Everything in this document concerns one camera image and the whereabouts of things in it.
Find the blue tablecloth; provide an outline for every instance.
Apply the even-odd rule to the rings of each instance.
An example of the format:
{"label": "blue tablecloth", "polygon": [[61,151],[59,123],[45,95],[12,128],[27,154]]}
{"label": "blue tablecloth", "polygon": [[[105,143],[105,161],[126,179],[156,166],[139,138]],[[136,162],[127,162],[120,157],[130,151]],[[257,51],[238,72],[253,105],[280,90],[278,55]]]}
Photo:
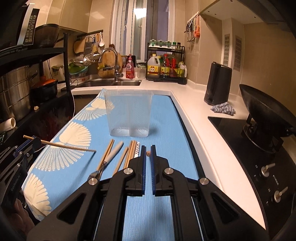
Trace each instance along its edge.
{"label": "blue tablecloth", "polygon": [[[127,146],[132,139],[145,145],[147,150],[156,145],[157,155],[167,158],[170,167],[186,177],[198,179],[191,150],[171,99],[154,95],[150,117],[150,131],[146,138],[110,136],[101,92],[52,140],[64,145],[96,149],[97,152],[93,154],[47,146],[30,168],[22,189],[34,216],[42,220],[87,180],[111,138],[115,139],[114,146],[121,140]],[[107,166],[102,180],[112,176],[123,150],[124,147]],[[147,158],[145,195],[127,199],[123,240],[174,240],[170,198],[152,195],[150,173],[150,159]]]}

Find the induction cooktop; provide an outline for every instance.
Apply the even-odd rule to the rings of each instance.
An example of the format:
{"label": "induction cooktop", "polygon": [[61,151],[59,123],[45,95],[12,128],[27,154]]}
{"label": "induction cooktop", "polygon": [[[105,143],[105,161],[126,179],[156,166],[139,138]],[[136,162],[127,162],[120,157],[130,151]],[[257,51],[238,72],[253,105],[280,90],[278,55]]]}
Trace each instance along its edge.
{"label": "induction cooktop", "polygon": [[243,131],[246,120],[208,117],[245,171],[262,209],[272,239],[291,215],[296,200],[296,165],[283,146],[270,153]]}

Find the stove knob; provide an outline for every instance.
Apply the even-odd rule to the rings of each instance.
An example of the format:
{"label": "stove knob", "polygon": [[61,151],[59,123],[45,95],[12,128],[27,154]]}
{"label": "stove knob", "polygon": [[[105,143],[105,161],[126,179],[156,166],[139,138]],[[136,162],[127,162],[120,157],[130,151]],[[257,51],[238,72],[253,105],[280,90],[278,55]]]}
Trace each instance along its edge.
{"label": "stove knob", "polygon": [[274,167],[276,164],[275,163],[271,163],[269,165],[266,165],[264,167],[261,168],[261,174],[264,176],[264,177],[269,177],[269,169]]}
{"label": "stove knob", "polygon": [[274,200],[279,203],[281,200],[281,196],[288,190],[288,187],[285,187],[283,191],[279,192],[278,190],[274,193]]}

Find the pink bottle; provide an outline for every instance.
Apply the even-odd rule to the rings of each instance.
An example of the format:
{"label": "pink bottle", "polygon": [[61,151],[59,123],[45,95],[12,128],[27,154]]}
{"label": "pink bottle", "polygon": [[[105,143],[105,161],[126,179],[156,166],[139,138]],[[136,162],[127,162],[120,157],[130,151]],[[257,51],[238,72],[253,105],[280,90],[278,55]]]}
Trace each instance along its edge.
{"label": "pink bottle", "polygon": [[126,78],[133,79],[135,77],[135,70],[133,66],[133,60],[131,55],[128,57],[128,62],[126,64]]}

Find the black shelf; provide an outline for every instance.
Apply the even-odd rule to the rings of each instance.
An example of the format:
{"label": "black shelf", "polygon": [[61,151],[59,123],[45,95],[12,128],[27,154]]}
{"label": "black shelf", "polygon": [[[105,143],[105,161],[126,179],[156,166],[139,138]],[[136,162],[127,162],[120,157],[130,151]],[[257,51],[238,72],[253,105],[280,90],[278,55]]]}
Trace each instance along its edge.
{"label": "black shelf", "polygon": [[[146,64],[148,64],[149,60],[149,52],[151,51],[161,51],[161,52],[167,52],[167,53],[179,53],[180,56],[180,61],[183,61],[185,63],[185,47],[180,46],[181,50],[176,50],[176,49],[170,49],[170,48],[162,48],[162,47],[149,47],[149,43],[147,44],[147,60]],[[158,77],[158,78],[150,78],[147,77],[147,71],[146,71],[146,79],[147,80],[152,80],[154,82],[171,82],[171,83],[178,83],[180,85],[185,85],[187,84],[187,79],[183,77],[170,77],[170,76],[165,76],[165,77]]]}
{"label": "black shelf", "polygon": [[42,63],[64,52],[65,47],[15,50],[0,57],[0,76],[18,67]]}
{"label": "black shelf", "polygon": [[149,51],[162,51],[162,52],[170,52],[170,53],[184,53],[184,50],[170,49],[170,48],[162,48],[162,47],[148,47]]}
{"label": "black shelf", "polygon": [[15,128],[12,130],[8,131],[6,133],[5,137],[5,146],[13,146],[14,136],[19,136],[21,132],[28,126],[28,124],[35,118],[39,117],[43,113],[45,113],[47,110],[51,109],[54,107],[57,103],[63,101],[65,98],[69,97],[68,92],[58,92],[57,96],[51,100],[48,100],[42,104],[39,104],[39,110],[32,110],[28,115],[26,115],[23,119],[19,120],[16,123]]}
{"label": "black shelf", "polygon": [[51,100],[48,100],[39,106],[39,110],[32,110],[28,115],[16,123],[16,127],[6,133],[4,144],[0,147],[14,146],[22,136],[23,131],[30,125],[31,121],[39,117],[42,113],[50,110],[59,102],[63,102],[66,98],[70,101],[70,108],[74,110],[74,102],[71,95],[70,88],[70,75],[68,66],[68,34],[64,33],[64,46],[61,48],[39,48],[39,49],[28,49],[28,48],[15,48],[9,49],[6,52],[0,51],[0,76],[8,73],[9,71],[22,67],[25,65],[40,64],[54,56],[63,54],[63,61],[65,68],[65,82],[67,92],[58,92],[57,96]]}

